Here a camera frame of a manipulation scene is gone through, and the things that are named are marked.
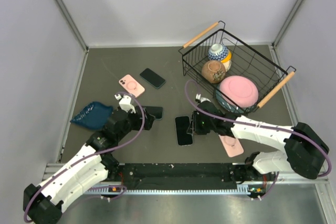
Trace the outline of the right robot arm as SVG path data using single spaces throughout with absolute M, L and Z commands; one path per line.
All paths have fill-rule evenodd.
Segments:
M 206 98 L 197 99 L 192 106 L 195 111 L 189 133 L 215 132 L 229 157 L 244 152 L 240 140 L 274 148 L 273 152 L 256 151 L 246 159 L 245 174 L 252 180 L 270 172 L 295 172 L 307 179 L 317 179 L 331 172 L 329 148 L 305 123 L 277 126 L 243 115 L 226 115 Z

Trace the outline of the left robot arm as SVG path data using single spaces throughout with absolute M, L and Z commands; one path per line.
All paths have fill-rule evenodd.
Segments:
M 155 116 L 139 106 L 129 112 L 114 110 L 68 163 L 39 185 L 25 188 L 24 221 L 57 223 L 92 186 L 116 179 L 119 164 L 112 152 L 122 147 L 119 142 L 131 131 L 150 130 L 154 120 Z

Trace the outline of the pink phone case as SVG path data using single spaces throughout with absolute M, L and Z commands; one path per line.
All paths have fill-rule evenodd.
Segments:
M 145 88 L 140 85 L 131 75 L 127 74 L 119 80 L 119 84 L 136 98 L 145 92 Z

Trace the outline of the pink case near right arm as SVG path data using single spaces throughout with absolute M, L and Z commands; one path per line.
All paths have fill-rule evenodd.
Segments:
M 219 139 L 228 155 L 228 157 L 235 157 L 243 154 L 244 149 L 237 138 L 230 136 L 219 135 Z

